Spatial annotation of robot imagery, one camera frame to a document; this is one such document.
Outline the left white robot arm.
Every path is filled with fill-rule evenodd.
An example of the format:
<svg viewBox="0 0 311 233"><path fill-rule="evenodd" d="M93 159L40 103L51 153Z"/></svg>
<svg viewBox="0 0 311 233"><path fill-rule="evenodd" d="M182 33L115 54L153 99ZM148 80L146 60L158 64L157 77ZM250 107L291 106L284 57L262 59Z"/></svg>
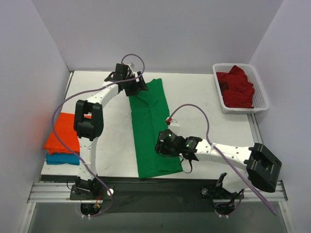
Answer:
<svg viewBox="0 0 311 233"><path fill-rule="evenodd" d="M98 138L104 130L104 107L121 91L127 96L137 95L140 91L148 91L143 71L134 72L132 64L116 64L115 71L104 79L104 86L86 100L78 100L75 105L74 130L80 146L79 166L76 188L87 200L97 197L101 185L97 178L96 147Z"/></svg>

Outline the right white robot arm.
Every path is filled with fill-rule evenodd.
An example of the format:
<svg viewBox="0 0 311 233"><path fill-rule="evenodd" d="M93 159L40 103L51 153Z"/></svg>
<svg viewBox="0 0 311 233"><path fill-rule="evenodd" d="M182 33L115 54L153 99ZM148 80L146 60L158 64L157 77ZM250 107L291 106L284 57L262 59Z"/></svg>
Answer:
<svg viewBox="0 0 311 233"><path fill-rule="evenodd" d="M183 138L171 130L159 133L155 151L169 157L189 161L210 161L234 167L234 173L222 173L215 192L220 198L247 187L245 180L264 192L274 193L282 162L263 144L252 147L234 147L209 143L207 140L190 136Z"/></svg>

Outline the green t-shirt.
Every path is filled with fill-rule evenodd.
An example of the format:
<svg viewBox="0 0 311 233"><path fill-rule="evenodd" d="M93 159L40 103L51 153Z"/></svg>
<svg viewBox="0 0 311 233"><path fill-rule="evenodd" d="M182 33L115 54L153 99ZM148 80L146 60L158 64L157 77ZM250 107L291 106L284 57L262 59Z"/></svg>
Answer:
<svg viewBox="0 0 311 233"><path fill-rule="evenodd" d="M182 171L179 158L166 158L156 153L159 132L167 129L165 123L169 108L162 79L147 83L148 91L130 96L133 136L140 179L170 175Z"/></svg>

